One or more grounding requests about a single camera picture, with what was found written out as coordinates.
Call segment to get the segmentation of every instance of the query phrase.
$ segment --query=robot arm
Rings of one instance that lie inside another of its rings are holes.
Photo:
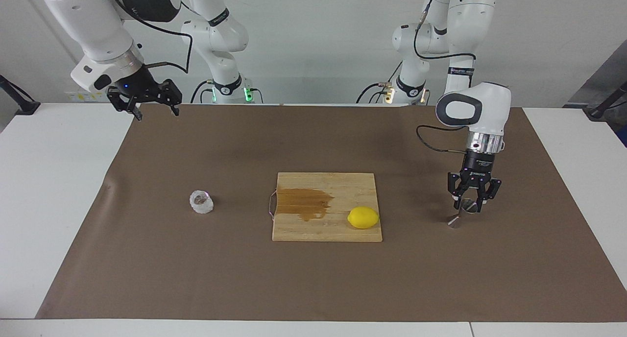
[[[217,103],[244,103],[249,99],[246,79],[231,53],[248,46],[248,33],[232,18],[224,0],[190,0],[201,19],[183,24],[181,31],[194,39],[194,50],[205,60],[213,77]]]
[[[146,20],[172,20],[179,7],[175,0],[152,0],[161,5],[150,9],[146,0],[121,0]],[[141,120],[135,107],[139,102],[159,102],[168,105],[175,115],[182,94],[172,82],[155,82],[144,65],[144,59],[135,47],[132,37],[121,24],[121,17],[111,0],[44,0],[53,16],[65,31],[76,40],[85,56],[72,71],[72,79],[80,87],[96,92],[105,89],[117,111],[134,114]]]
[[[495,154],[502,151],[511,92],[496,83],[470,87],[474,52],[486,36],[496,0],[426,0],[422,24],[404,25],[394,33],[394,46],[403,56],[403,69],[393,85],[394,102],[417,104],[429,71],[422,54],[449,54],[445,94],[436,115],[449,127],[470,129],[459,173],[448,174],[448,191],[459,209],[468,189],[477,190],[477,211],[493,199],[501,181],[492,178]]]

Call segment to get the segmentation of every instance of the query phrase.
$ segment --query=crumpled white object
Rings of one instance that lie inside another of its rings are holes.
[[[213,200],[203,190],[196,190],[190,195],[190,205],[197,214],[205,215],[213,210]]]

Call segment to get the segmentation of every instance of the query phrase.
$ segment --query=green light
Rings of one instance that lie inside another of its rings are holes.
[[[246,102],[253,102],[255,100],[255,98],[253,98],[253,92],[247,87],[244,87],[244,96],[246,97]]]

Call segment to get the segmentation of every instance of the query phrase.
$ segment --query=white wall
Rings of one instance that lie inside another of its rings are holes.
[[[248,28],[250,43],[236,53],[241,71],[266,102],[352,103],[372,82],[386,80],[399,62],[391,46],[395,27],[416,22],[423,0],[226,0]],[[625,40],[625,0],[498,0],[490,33],[478,52],[475,81],[509,85],[517,106],[560,107]],[[80,47],[61,31],[42,0],[1,0],[2,74],[44,102],[65,101]],[[178,30],[192,14],[183,10]],[[127,23],[147,62],[184,63],[186,47],[168,36]],[[428,88],[444,89],[446,62],[433,63]],[[187,98],[208,78],[193,55],[190,76],[170,67]]]

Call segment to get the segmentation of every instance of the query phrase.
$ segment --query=blue object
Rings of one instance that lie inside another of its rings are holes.
[[[618,138],[623,141],[623,145],[627,147],[627,125],[625,125],[625,127],[616,132],[616,135],[618,135]]]

